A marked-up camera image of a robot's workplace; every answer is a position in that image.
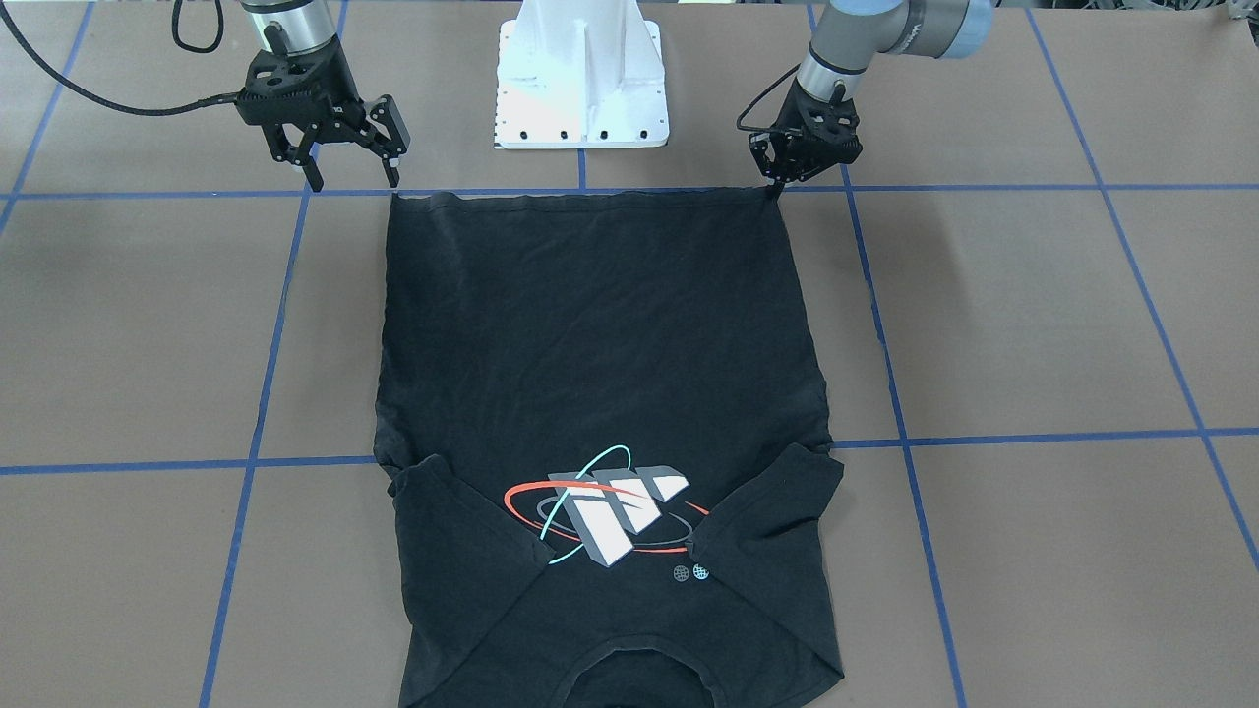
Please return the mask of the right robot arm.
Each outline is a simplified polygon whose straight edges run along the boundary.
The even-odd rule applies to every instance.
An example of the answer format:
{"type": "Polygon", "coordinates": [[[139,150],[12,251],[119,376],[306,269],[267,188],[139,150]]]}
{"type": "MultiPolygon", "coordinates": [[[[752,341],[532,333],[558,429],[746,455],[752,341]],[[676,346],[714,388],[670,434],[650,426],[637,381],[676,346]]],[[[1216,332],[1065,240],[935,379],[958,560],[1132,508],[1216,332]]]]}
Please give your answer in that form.
{"type": "Polygon", "coordinates": [[[235,108],[261,127],[277,163],[298,169],[310,188],[324,189],[312,156],[316,145],[355,144],[381,159],[392,188],[410,139],[392,94],[364,100],[342,53],[336,23],[324,1],[243,1],[256,24],[261,53],[247,71],[235,108]]]}

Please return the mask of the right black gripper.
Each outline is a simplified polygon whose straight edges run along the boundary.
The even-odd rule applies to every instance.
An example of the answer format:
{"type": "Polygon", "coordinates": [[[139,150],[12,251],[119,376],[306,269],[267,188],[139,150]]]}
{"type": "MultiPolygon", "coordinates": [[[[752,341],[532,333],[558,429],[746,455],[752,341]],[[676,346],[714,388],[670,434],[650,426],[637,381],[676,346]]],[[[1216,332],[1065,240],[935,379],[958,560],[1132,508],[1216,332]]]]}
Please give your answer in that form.
{"type": "Polygon", "coordinates": [[[235,108],[264,130],[269,156],[295,164],[312,193],[324,191],[316,152],[324,144],[355,144],[381,157],[392,189],[410,136],[392,94],[364,100],[340,44],[279,58],[261,52],[251,63],[235,108]]]}

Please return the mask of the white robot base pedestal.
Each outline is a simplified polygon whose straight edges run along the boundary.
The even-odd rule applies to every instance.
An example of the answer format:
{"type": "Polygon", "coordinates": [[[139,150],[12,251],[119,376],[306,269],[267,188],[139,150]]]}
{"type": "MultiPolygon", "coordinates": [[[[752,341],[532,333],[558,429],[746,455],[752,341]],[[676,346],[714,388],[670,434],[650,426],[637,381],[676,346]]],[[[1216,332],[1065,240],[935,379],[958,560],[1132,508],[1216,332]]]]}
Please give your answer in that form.
{"type": "Polygon", "coordinates": [[[660,26],[635,1],[522,1],[499,30],[499,149],[663,147],[660,26]]]}

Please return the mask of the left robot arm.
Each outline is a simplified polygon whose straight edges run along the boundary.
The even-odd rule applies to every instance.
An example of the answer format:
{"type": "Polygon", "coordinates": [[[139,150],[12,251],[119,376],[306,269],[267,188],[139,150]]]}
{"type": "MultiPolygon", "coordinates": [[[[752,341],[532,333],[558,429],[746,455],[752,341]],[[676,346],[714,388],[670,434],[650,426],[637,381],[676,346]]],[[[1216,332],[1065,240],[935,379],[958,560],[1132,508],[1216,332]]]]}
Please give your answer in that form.
{"type": "Polygon", "coordinates": [[[969,57],[988,40],[993,13],[990,1],[830,1],[805,59],[779,77],[789,88],[774,122],[747,125],[747,112],[737,118],[771,183],[767,198],[776,202],[788,184],[857,160],[855,94],[872,57],[969,57]]]}

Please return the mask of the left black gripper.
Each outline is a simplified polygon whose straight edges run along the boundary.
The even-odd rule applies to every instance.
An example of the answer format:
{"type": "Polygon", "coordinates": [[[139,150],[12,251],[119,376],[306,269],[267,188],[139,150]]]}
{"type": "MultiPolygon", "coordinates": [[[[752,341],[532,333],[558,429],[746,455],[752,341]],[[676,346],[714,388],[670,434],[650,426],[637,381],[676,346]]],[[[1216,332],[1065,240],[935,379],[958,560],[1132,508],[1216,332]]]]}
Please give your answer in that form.
{"type": "Polygon", "coordinates": [[[772,180],[765,198],[778,202],[788,183],[808,181],[838,164],[854,164],[862,144],[856,130],[860,117],[845,87],[831,98],[817,100],[791,81],[776,121],[768,127],[749,126],[749,151],[760,175],[772,180]]]}

